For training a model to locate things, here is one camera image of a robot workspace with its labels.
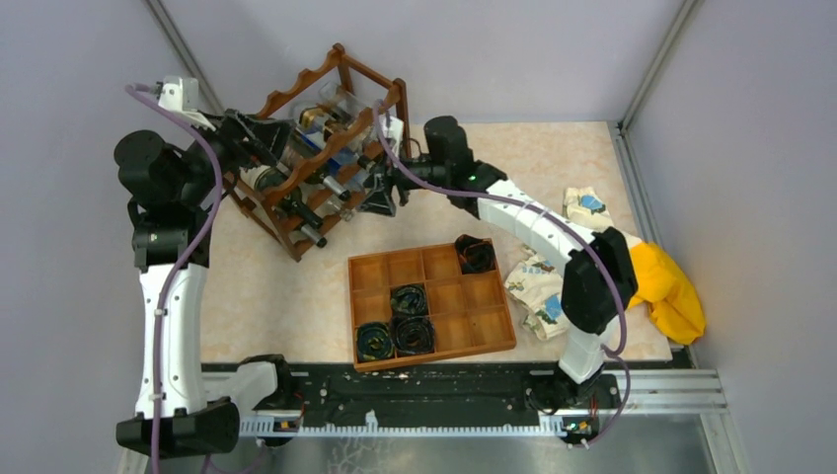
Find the dark wine bottle beige label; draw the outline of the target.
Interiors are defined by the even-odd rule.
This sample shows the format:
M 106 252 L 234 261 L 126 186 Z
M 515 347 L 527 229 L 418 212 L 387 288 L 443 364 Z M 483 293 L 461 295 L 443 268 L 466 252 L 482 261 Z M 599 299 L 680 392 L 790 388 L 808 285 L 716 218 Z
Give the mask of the dark wine bottle beige label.
M 360 183 L 373 175 L 382 173 L 385 169 L 383 161 L 386 155 L 379 148 L 370 148 L 363 153 L 353 153 L 350 157 L 351 163 L 358 167 L 354 179 Z

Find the blue square glass bottle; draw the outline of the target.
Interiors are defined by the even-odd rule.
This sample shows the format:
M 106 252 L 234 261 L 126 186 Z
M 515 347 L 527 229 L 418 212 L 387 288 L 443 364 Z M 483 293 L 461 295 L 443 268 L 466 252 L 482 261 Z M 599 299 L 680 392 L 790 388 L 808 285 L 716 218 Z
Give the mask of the blue square glass bottle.
M 305 158 L 313 159 L 317 157 L 326 146 L 324 133 L 320 129 L 306 131 L 301 127 L 296 127 L 294 132 L 295 138 L 302 147 L 301 154 Z M 331 175 L 336 176 L 343 166 L 355 163 L 356 160 L 357 154 L 344 147 L 326 161 L 326 170 Z

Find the dark green wine bottle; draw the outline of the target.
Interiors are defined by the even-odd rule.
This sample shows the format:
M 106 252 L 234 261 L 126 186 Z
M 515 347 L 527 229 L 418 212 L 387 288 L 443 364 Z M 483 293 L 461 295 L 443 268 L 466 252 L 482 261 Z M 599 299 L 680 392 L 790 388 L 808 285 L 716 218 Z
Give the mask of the dark green wine bottle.
M 318 248 L 324 248 L 328 244 L 328 239 L 323 236 L 317 228 L 311 226 L 310 224 L 300 224 L 297 227 L 297 231 Z

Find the brown wooden wine rack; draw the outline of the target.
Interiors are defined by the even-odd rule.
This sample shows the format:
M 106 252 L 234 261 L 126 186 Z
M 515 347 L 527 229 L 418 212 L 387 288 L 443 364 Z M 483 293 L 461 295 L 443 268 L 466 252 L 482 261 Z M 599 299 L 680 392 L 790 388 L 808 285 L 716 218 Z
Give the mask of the brown wooden wine rack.
M 225 189 L 295 262 L 327 245 L 328 233 L 358 212 L 391 215 L 385 153 L 409 149 L 406 83 L 348 54 L 336 43 L 316 70 L 304 69 L 287 91 L 270 93 L 257 114 L 290 117 L 274 165 L 229 172 Z

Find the clear glass bottle back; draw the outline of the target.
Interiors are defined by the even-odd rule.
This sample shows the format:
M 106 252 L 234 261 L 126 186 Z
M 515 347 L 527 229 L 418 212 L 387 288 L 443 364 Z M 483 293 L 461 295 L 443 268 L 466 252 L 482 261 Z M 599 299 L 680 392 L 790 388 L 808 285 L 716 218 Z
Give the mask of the clear glass bottle back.
M 319 90 L 321 105 L 325 107 L 331 120 L 328 125 L 339 125 L 341 130 L 351 128 L 359 118 L 367 105 L 346 91 L 336 82 L 327 82 Z M 355 153 L 362 153 L 366 146 L 378 140 L 377 133 L 372 125 L 363 128 L 358 135 L 346 146 Z

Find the wooden compartment tray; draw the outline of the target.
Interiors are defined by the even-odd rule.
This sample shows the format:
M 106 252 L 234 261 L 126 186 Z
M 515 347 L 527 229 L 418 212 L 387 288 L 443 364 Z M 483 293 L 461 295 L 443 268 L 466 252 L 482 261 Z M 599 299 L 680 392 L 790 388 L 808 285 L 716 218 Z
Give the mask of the wooden compartment tray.
M 493 271 L 463 275 L 454 244 L 367 254 L 347 261 L 353 367 L 382 371 L 463 356 L 509 351 L 517 341 L 498 265 Z M 359 362 L 355 330 L 383 322 L 392 331 L 390 293 L 395 287 L 422 284 L 435 328 L 435 352 Z

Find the dark wine bottle grey label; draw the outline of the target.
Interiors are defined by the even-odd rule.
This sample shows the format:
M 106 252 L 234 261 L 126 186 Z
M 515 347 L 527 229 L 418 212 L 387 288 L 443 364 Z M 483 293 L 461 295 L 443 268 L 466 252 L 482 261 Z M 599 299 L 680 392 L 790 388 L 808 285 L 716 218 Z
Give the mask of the dark wine bottle grey label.
M 254 170 L 250 177 L 252 181 L 250 186 L 255 191 L 263 191 L 267 188 L 278 187 L 284 183 L 290 177 L 290 172 L 283 165 L 261 166 Z M 331 176 L 325 167 L 321 167 L 315 171 L 305 182 L 310 185 L 323 186 L 342 201 L 347 201 L 350 198 L 350 191 L 335 177 Z

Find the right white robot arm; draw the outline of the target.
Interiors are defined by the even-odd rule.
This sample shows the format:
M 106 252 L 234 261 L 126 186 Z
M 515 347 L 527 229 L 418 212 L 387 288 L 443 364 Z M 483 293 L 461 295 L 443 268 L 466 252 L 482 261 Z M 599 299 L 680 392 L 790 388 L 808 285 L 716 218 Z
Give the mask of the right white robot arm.
M 520 190 L 499 168 L 475 158 L 458 120 L 441 116 L 424 126 L 426 154 L 403 160 L 390 146 L 388 117 L 372 121 L 373 136 L 386 155 L 385 196 L 428 190 L 456 207 L 517 238 L 545 258 L 563 279 L 561 305 L 569 321 L 568 341 L 559 359 L 563 372 L 556 393 L 569 407 L 594 393 L 593 377 L 611 349 L 615 330 L 627 330 L 625 312 L 639 284 L 625 236 L 616 228 L 591 230 L 571 222 Z

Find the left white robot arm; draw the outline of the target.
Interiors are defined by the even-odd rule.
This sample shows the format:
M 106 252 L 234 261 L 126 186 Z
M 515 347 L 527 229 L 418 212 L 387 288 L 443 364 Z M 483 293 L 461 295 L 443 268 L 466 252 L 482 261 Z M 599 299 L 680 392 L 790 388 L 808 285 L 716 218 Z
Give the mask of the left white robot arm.
M 276 164 L 291 131 L 287 119 L 228 110 L 197 129 L 188 148 L 147 129 L 116 145 L 145 308 L 143 375 L 132 416 L 115 427 L 120 446 L 162 459 L 236 446 L 241 406 L 232 395 L 207 397 L 199 355 L 211 226 L 224 176 Z

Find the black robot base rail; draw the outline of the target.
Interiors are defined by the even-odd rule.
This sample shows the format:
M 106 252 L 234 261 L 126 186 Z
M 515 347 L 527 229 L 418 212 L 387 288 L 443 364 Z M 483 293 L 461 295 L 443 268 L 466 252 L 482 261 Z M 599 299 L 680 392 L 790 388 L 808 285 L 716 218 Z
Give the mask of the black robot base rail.
M 240 433 L 294 437 L 554 437 L 588 447 L 632 416 L 715 415 L 727 402 L 707 369 L 610 362 L 582 395 L 563 392 L 548 362 L 447 362 L 357 371 L 293 363 L 278 389 L 241 418 Z

